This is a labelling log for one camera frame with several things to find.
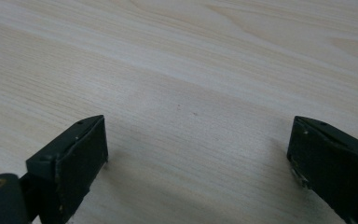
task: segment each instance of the table top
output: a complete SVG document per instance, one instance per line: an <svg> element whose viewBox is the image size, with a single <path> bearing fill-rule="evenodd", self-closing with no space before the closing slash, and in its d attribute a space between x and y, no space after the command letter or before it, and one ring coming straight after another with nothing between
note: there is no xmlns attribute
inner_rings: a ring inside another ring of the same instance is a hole
<svg viewBox="0 0 358 224"><path fill-rule="evenodd" d="M285 154L295 115L358 138L358 0L0 0L0 174L100 114L70 223L343 223Z"/></svg>

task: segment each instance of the wood grain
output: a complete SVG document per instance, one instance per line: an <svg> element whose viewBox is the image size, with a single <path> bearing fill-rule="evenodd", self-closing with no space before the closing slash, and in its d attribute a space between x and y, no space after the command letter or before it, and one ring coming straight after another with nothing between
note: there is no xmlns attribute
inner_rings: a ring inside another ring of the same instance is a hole
<svg viewBox="0 0 358 224"><path fill-rule="evenodd" d="M295 115L358 138L358 0L0 0L0 173L97 114L70 223L343 223L285 152Z"/></svg>

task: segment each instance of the light wood surface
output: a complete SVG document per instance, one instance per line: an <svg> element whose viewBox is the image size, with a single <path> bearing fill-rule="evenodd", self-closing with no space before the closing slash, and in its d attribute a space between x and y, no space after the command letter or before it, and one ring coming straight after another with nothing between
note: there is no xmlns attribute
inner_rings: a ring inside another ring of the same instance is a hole
<svg viewBox="0 0 358 224"><path fill-rule="evenodd" d="M70 223L343 223L285 153L295 115L358 138L358 0L0 0L0 173L99 114Z"/></svg>

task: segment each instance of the black object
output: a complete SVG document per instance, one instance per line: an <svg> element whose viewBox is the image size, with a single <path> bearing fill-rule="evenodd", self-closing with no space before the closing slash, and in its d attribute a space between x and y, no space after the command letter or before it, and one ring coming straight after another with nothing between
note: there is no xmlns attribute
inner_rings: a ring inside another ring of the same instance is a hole
<svg viewBox="0 0 358 224"><path fill-rule="evenodd" d="M103 116L82 119L26 161L28 173L0 175L0 223L66 223L107 162Z"/></svg>
<svg viewBox="0 0 358 224"><path fill-rule="evenodd" d="M287 158L303 187L347 223L358 223L358 140L316 119L295 117Z"/></svg>

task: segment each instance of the wooden table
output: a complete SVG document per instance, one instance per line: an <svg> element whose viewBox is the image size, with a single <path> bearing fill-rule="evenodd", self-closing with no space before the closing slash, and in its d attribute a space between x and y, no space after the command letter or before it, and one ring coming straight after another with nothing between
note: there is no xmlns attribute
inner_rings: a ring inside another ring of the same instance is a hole
<svg viewBox="0 0 358 224"><path fill-rule="evenodd" d="M99 114L70 223L343 223L285 153L295 115L358 138L358 0L0 0L0 174Z"/></svg>

